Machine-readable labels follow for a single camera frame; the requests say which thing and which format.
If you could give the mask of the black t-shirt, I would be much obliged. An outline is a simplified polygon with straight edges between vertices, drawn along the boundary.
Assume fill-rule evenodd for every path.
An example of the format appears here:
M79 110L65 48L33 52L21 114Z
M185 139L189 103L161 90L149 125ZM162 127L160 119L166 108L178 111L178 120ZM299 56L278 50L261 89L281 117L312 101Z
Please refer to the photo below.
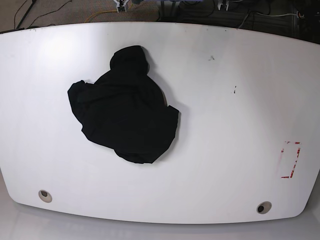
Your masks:
M179 111L167 105L161 88L149 77L141 46L118 50L109 66L94 83L71 85L71 111L89 141L113 149L128 162L152 164L175 139Z

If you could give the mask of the right table grommet hole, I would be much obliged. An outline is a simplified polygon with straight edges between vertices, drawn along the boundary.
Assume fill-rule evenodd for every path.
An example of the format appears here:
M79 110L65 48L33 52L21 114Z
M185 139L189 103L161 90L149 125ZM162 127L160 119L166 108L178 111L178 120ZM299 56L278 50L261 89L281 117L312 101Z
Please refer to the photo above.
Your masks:
M271 208L272 208L272 203L269 201L264 201L257 206L256 211L258 214L264 215L268 213Z

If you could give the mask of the table grommet hole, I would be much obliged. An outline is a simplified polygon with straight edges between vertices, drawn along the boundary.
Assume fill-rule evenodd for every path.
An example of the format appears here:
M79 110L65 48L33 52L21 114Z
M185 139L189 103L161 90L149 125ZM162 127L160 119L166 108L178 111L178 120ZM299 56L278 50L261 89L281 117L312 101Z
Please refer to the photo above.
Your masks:
M264 201L257 206L256 211L258 214L264 215L268 213L271 208L272 208L272 203L269 201Z
M53 200L52 195L46 190L40 190L38 196L45 203L51 203Z

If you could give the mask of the left table grommet hole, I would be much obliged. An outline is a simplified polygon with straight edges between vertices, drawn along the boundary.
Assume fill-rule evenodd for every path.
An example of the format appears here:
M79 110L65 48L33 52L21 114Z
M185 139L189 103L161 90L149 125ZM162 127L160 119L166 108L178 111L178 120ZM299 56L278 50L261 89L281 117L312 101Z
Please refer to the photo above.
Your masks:
M53 200L52 195L46 190L40 190L38 196L45 203L51 203Z

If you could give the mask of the red tape rectangle marking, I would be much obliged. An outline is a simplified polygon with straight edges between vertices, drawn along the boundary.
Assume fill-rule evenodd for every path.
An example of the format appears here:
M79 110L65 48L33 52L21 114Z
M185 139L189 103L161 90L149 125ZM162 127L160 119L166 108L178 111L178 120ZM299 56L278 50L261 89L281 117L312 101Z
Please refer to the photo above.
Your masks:
M291 179L294 175L302 144L300 141L286 141L281 149L278 175L281 179Z

